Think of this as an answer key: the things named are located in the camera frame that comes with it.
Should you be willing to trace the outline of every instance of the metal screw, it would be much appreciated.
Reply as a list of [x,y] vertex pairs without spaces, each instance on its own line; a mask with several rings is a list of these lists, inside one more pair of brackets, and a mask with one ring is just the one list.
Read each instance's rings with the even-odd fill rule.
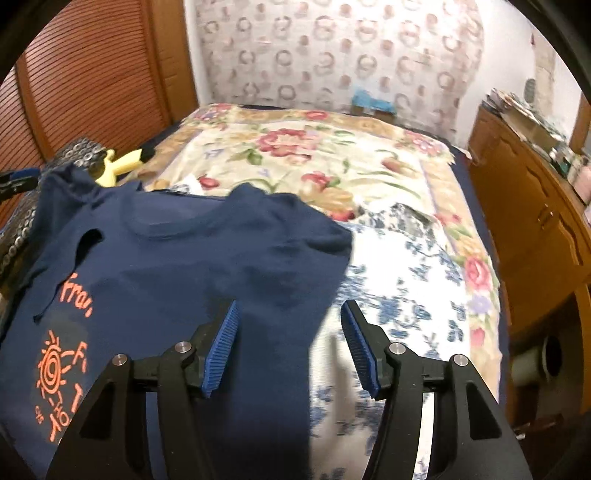
[[174,346],[174,349],[178,353],[187,353],[191,348],[191,342],[188,342],[186,340],[183,340],[182,342],[179,342]]
[[113,357],[113,365],[115,365],[116,367],[120,367],[126,361],[127,361],[127,355],[125,355],[124,353],[118,353],[117,355],[115,355]]
[[401,343],[394,342],[390,343],[390,351],[394,355],[402,355],[404,352],[406,352],[406,347]]
[[465,367],[470,361],[466,357],[466,355],[462,355],[461,353],[453,356],[453,361],[460,365],[460,367]]

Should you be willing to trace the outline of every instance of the floral bedspread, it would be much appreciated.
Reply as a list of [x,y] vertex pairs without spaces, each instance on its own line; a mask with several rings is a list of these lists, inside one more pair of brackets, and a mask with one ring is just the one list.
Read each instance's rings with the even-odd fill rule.
[[250,182],[291,192],[335,220],[390,229],[403,204],[433,221],[461,268],[467,293],[470,359],[498,397],[499,283],[447,147],[376,119],[323,111],[258,111],[212,104],[198,109],[129,178],[146,188],[223,196]]
[[[384,401],[371,399],[361,387],[340,324],[345,300],[355,299],[368,322],[417,355],[447,360],[470,353],[462,272],[437,242],[433,223],[400,203],[381,218],[387,218],[387,228],[385,222],[342,224],[353,233],[351,261],[310,349],[315,480],[363,477],[384,409]],[[433,413],[433,395],[424,394],[414,480],[427,475]]]

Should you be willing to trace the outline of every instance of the drawer handle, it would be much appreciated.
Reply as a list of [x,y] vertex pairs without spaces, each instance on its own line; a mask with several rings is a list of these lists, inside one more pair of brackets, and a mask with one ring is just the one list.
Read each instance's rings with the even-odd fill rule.
[[538,215],[538,222],[541,222],[542,221],[542,217],[545,216],[544,214],[546,213],[546,211],[548,210],[548,208],[550,208],[550,207],[548,206],[547,203],[545,203],[544,204],[544,208],[542,208],[540,214]]
[[544,228],[546,228],[546,226],[548,225],[548,223],[550,222],[550,220],[552,220],[552,217],[554,216],[554,212],[550,212],[550,214],[548,215],[548,218],[546,218],[546,220],[544,220],[544,223],[542,223],[542,230]]

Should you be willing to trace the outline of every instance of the yellow toy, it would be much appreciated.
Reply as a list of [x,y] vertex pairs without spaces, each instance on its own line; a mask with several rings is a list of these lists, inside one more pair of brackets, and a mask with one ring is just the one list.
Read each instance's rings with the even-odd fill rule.
[[117,175],[123,175],[135,168],[142,166],[144,163],[140,160],[142,150],[133,150],[123,157],[113,161],[115,157],[115,150],[107,150],[105,157],[105,172],[96,179],[96,182],[101,187],[114,187],[117,183]]

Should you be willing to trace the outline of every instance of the wallpaper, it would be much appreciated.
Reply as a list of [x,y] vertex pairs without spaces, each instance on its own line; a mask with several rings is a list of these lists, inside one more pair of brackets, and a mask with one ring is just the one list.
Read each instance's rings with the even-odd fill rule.
[[195,0],[216,102],[349,112],[356,90],[453,141],[479,68],[475,0]]

